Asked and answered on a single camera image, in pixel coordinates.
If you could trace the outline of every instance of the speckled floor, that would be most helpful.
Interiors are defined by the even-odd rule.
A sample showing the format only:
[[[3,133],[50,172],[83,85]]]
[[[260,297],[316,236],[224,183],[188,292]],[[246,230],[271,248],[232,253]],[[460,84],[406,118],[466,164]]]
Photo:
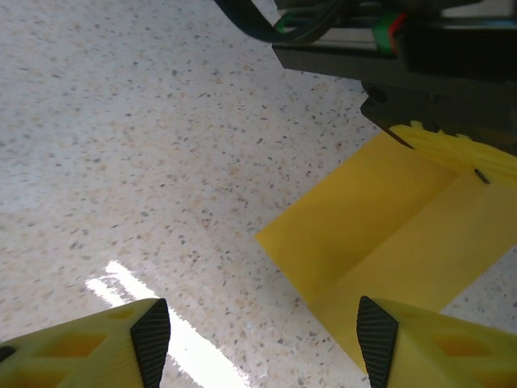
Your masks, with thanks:
[[[0,340],[157,294],[163,387],[368,386],[254,240],[376,132],[363,99],[211,0],[0,0]],[[517,331],[516,257],[446,312]]]

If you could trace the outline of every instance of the yellow plastic part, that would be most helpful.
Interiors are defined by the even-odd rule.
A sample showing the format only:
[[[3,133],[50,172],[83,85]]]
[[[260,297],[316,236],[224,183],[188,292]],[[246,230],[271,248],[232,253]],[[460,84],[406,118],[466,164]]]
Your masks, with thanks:
[[[384,299],[398,323],[388,388],[515,388],[517,335]]]
[[[426,158],[454,171],[478,169],[491,183],[517,186],[517,158],[513,155],[466,136],[426,131],[417,121],[411,126],[396,125],[390,130]]]
[[[257,235],[363,370],[363,295],[440,311],[517,241],[517,188],[431,162],[385,133]]]
[[[16,349],[0,363],[0,387],[144,387],[129,330],[156,302],[134,302],[0,344]]]

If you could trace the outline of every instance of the black cable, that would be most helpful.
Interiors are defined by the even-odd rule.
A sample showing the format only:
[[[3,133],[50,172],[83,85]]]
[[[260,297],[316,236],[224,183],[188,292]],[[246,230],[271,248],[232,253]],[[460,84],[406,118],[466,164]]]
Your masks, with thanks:
[[[335,20],[361,3],[361,0],[334,0],[312,22],[290,32],[279,32],[264,18],[251,0],[215,0],[226,16],[245,34],[267,43],[311,44],[320,39]]]

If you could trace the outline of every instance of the terrazzo floor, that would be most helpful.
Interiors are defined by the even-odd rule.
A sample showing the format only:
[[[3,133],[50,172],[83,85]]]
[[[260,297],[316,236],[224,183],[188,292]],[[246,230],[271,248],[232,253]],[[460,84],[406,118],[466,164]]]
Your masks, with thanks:
[[[363,100],[212,0],[0,0],[0,341],[159,295],[162,387],[367,387],[254,240],[376,133]],[[445,312],[516,332],[516,257]]]

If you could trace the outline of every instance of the yellow 3d-printed part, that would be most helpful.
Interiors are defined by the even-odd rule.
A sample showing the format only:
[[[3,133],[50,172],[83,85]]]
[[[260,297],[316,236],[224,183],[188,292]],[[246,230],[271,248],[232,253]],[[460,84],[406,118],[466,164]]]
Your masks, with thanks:
[[[364,370],[360,297],[440,311],[517,242],[515,198],[381,133],[257,239]]]
[[[169,339],[165,299],[130,303],[0,344],[0,387],[158,388]]]
[[[517,386],[517,335],[367,297],[357,334],[372,388]]]
[[[491,183],[517,186],[517,158],[513,155],[466,136],[426,131],[417,121],[390,130],[434,162],[458,172],[478,170]]]

